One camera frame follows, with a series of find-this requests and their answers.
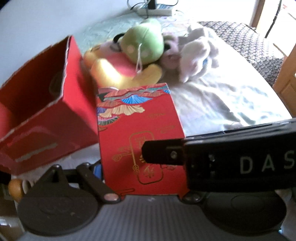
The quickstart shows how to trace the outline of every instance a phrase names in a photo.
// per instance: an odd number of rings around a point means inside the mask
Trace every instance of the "open red box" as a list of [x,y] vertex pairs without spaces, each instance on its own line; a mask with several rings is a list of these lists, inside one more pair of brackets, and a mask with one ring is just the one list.
[[16,71],[0,89],[0,103],[0,133],[13,127],[0,136],[1,171],[18,175],[98,142],[93,85],[74,37]]

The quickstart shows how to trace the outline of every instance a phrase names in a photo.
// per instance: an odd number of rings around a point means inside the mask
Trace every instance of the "red box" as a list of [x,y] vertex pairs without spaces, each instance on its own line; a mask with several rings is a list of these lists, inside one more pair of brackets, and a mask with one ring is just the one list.
[[146,140],[184,138],[168,86],[156,84],[97,96],[102,166],[106,184],[120,195],[187,192],[181,166],[147,164]]
[[0,170],[18,175],[98,142],[95,95],[86,74],[74,37],[67,37],[4,83],[0,133],[14,128],[0,136]]

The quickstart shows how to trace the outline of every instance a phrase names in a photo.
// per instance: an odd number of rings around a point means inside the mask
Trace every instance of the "gold chinese character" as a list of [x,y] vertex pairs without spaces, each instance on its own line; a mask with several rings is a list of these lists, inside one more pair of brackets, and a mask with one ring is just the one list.
[[147,166],[147,167],[144,169],[144,175],[145,175],[145,177],[148,177],[148,178],[152,178],[152,177],[154,177],[154,167],[152,167],[152,166]]
[[139,161],[140,161],[141,163],[147,163],[147,162],[144,160],[143,155],[140,156]]

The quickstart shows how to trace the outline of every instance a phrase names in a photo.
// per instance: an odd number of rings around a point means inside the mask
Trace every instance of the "pink plush toy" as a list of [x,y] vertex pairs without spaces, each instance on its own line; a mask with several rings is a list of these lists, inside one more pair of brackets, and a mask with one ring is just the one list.
[[163,33],[165,51],[159,59],[159,64],[164,69],[177,69],[180,64],[179,39],[171,33]]

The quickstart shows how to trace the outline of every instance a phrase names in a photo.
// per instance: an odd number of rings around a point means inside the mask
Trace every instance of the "stuffed animal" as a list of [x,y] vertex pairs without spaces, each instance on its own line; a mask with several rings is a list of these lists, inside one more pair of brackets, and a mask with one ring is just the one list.
[[185,44],[181,50],[179,80],[185,83],[190,76],[201,77],[207,73],[212,65],[212,60],[208,58],[209,54],[210,44],[206,37]]
[[164,41],[160,23],[148,18],[130,28],[122,37],[120,47],[127,57],[137,65],[157,61],[164,51]]
[[200,37],[207,37],[207,38],[211,38],[211,39],[218,38],[218,36],[214,30],[212,30],[211,28],[203,27],[202,25],[200,25],[200,27],[195,28],[195,29],[192,29],[192,27],[189,26],[187,31],[188,31],[187,37],[179,37],[179,45],[180,46],[183,46],[183,45],[185,45],[193,40],[196,40]]
[[164,69],[177,69],[180,64],[179,39],[172,33],[163,33],[164,52],[159,64]]
[[136,65],[120,51],[113,41],[96,45],[87,50],[83,61],[98,88],[115,87],[125,89],[143,85],[156,84],[162,76],[162,69],[156,64],[150,64],[137,73]]

